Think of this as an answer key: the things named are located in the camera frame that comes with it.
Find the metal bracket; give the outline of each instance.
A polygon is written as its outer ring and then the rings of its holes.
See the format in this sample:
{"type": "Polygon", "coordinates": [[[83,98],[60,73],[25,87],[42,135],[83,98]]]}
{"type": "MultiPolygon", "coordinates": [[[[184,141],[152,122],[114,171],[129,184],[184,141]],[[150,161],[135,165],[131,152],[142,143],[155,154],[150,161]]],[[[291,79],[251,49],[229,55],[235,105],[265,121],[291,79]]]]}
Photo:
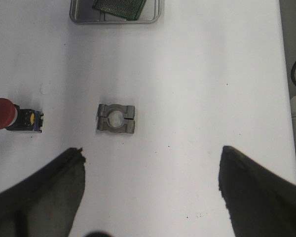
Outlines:
{"type": "Polygon", "coordinates": [[[98,109],[98,130],[110,131],[114,133],[131,133],[135,131],[135,106],[123,105],[104,105],[100,104],[98,109]],[[115,111],[123,114],[123,123],[121,126],[115,127],[110,123],[109,115],[115,111]]]}

